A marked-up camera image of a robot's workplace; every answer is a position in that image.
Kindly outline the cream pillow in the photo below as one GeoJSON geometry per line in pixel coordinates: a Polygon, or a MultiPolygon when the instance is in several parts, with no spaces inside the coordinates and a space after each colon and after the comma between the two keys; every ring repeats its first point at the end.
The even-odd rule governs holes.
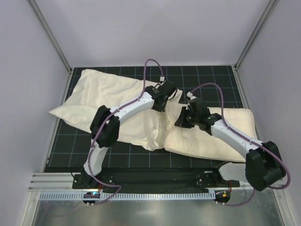
{"type": "MultiPolygon", "coordinates": [[[[180,116],[185,104],[168,103],[165,111],[166,132],[165,150],[189,157],[245,162],[244,158],[225,142],[215,138],[199,127],[191,129],[180,128],[174,125],[180,116]]],[[[253,113],[245,108],[225,108],[224,117],[231,124],[252,138],[257,138],[253,113]]]]}

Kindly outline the cream pillowcase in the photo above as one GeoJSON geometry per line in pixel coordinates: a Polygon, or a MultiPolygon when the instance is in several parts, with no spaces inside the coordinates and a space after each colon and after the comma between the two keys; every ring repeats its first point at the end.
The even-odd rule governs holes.
{"type": "MultiPolygon", "coordinates": [[[[143,86],[156,85],[160,76],[147,81],[85,69],[71,96],[59,107],[50,111],[70,126],[90,133],[90,125],[97,109],[105,105],[114,107],[141,94],[143,86]]],[[[119,142],[131,143],[154,151],[164,146],[165,114],[154,110],[143,111],[120,126],[119,142]]]]}

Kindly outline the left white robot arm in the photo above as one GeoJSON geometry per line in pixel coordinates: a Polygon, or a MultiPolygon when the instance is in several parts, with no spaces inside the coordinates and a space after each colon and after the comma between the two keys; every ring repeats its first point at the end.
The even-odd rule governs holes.
{"type": "Polygon", "coordinates": [[[98,108],[90,125],[91,146],[86,162],[83,165],[82,184],[96,188],[100,182],[98,174],[102,171],[105,155],[118,140],[120,126],[137,114],[152,109],[163,112],[168,100],[174,98],[177,88],[170,81],[156,86],[144,86],[140,95],[111,108],[102,105],[98,108]]]}

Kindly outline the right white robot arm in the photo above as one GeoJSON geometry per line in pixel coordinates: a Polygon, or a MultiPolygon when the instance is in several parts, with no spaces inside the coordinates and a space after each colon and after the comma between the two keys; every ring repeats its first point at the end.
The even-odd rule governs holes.
{"type": "Polygon", "coordinates": [[[245,159],[244,180],[257,191],[272,188],[275,182],[288,176],[275,143],[264,143],[233,127],[223,113],[211,113],[200,97],[181,107],[175,126],[186,129],[197,126],[228,144],[245,159]]]}

